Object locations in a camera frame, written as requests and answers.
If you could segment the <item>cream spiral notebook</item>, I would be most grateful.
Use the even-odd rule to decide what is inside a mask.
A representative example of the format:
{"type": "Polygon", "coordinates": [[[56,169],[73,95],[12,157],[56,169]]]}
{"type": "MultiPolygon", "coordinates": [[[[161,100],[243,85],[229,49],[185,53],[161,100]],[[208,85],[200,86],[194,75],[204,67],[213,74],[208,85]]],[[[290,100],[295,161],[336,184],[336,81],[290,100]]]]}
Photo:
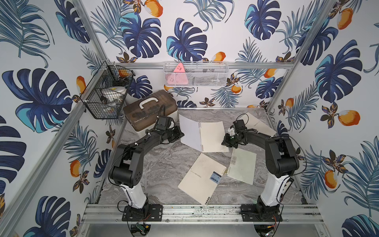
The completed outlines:
{"type": "Polygon", "coordinates": [[[179,122],[184,134],[181,143],[203,153],[229,152],[229,148],[222,145],[226,134],[222,121],[197,122],[180,115],[179,122]]]}

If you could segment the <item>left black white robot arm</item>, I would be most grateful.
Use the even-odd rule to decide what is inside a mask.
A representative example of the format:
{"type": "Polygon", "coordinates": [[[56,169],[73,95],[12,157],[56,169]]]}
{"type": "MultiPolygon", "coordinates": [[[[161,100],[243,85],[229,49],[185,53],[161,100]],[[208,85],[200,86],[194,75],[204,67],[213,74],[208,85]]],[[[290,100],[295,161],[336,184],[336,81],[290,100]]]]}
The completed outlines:
{"type": "Polygon", "coordinates": [[[145,131],[145,136],[128,145],[118,146],[108,179],[124,190],[130,207],[140,210],[148,205],[140,184],[145,155],[154,147],[174,143],[183,136],[172,117],[158,116],[154,127],[145,131]]]}

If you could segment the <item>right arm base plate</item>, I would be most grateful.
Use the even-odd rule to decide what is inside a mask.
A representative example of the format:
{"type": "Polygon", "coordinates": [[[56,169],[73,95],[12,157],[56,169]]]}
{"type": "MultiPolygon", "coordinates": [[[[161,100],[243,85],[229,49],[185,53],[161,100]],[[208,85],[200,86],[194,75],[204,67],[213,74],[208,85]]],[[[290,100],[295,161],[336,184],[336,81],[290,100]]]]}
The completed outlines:
{"type": "Polygon", "coordinates": [[[260,204],[244,204],[239,214],[243,222],[279,222],[282,221],[280,205],[265,206],[260,204]]]}

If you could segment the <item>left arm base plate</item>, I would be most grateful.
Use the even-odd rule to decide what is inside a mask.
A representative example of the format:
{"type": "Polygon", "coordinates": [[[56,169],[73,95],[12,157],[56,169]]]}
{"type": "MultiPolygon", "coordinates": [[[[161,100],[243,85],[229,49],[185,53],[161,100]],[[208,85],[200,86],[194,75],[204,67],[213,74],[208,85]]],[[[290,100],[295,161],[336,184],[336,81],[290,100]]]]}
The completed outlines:
{"type": "Polygon", "coordinates": [[[163,205],[145,204],[141,209],[131,206],[125,207],[122,215],[123,222],[161,222],[163,205]]]}

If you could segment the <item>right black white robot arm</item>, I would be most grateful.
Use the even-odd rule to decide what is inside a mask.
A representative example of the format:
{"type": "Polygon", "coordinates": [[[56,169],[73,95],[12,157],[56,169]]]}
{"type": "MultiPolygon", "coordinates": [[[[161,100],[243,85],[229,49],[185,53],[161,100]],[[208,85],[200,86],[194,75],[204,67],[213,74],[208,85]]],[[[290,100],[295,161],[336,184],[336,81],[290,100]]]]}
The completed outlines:
{"type": "Polygon", "coordinates": [[[265,164],[269,175],[265,188],[258,198],[260,207],[278,207],[285,184],[299,169],[293,143],[287,136],[270,136],[256,129],[248,129],[243,120],[233,122],[225,134],[222,145],[238,148],[239,145],[253,144],[265,150],[265,164]]]}

